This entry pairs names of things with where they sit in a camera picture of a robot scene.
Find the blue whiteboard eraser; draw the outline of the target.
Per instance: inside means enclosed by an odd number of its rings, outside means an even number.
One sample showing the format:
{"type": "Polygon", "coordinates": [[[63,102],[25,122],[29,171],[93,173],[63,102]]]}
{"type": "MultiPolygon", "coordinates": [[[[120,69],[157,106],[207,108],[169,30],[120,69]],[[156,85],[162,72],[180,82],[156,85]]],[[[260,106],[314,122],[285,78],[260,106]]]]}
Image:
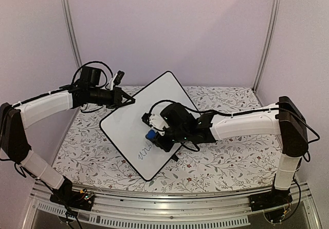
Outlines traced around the blue whiteboard eraser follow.
{"type": "Polygon", "coordinates": [[[150,129],[149,132],[145,135],[146,139],[153,141],[157,135],[157,132],[153,129],[150,129]]]}

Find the white whiteboard black frame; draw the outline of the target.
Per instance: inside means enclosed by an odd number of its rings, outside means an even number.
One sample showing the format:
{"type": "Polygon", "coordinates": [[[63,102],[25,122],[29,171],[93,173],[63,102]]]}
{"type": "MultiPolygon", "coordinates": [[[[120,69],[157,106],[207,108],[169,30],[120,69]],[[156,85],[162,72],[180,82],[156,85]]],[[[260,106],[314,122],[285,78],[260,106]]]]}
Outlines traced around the white whiteboard black frame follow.
{"type": "Polygon", "coordinates": [[[100,128],[133,170],[151,181],[181,148],[179,143],[165,152],[146,139],[150,127],[143,123],[144,113],[158,115],[168,100],[196,109],[175,75],[166,71],[134,96],[135,103],[118,108],[100,121],[100,128]]]}

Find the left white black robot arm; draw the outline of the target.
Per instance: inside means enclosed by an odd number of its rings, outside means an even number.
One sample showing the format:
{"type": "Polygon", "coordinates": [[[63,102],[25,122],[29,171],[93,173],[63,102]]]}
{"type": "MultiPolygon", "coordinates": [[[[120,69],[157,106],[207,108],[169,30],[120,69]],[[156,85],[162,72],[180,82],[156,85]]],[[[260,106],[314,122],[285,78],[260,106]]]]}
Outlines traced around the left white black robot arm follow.
{"type": "Polygon", "coordinates": [[[23,171],[56,189],[57,198],[65,205],[73,205],[77,199],[76,193],[64,186],[66,180],[62,174],[32,150],[26,129],[52,115],[85,104],[120,108],[134,103],[135,99],[120,87],[107,90],[69,85],[15,105],[4,103],[1,105],[1,149],[23,171]]]}

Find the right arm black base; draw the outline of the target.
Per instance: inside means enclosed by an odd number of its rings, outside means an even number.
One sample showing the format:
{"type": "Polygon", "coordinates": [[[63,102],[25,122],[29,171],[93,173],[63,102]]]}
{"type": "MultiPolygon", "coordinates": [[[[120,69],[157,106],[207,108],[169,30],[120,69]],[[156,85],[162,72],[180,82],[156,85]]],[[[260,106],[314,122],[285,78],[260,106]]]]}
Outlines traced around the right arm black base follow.
{"type": "Polygon", "coordinates": [[[263,211],[265,219],[272,224],[285,219],[293,201],[290,189],[278,190],[274,186],[268,192],[250,195],[248,200],[251,211],[263,211]]]}

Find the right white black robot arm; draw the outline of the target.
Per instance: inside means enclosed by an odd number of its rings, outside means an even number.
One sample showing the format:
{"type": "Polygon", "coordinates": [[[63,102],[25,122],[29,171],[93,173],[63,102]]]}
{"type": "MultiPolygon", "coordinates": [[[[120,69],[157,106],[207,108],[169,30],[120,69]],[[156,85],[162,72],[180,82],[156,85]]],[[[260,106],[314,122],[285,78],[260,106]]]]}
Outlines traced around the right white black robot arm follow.
{"type": "Polygon", "coordinates": [[[166,100],[167,106],[158,114],[146,113],[150,131],[146,139],[165,152],[175,143],[203,143],[247,135],[275,135],[281,139],[282,154],[273,181],[273,190],[266,194],[269,206],[277,206],[286,197],[301,158],[307,154],[308,132],[319,134],[306,122],[304,116],[289,97],[279,97],[278,102],[259,109],[223,113],[214,109],[198,112],[187,106],[166,100]]]}

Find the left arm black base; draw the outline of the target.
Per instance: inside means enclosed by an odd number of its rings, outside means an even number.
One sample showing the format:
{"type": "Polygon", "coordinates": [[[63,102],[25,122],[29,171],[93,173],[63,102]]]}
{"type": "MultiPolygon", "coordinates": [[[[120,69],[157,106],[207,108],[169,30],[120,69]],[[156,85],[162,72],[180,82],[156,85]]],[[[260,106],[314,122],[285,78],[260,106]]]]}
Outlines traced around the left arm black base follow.
{"type": "Polygon", "coordinates": [[[64,177],[64,182],[58,189],[52,189],[50,202],[68,207],[91,211],[95,200],[95,193],[86,188],[75,191],[72,189],[72,182],[64,177]]]}

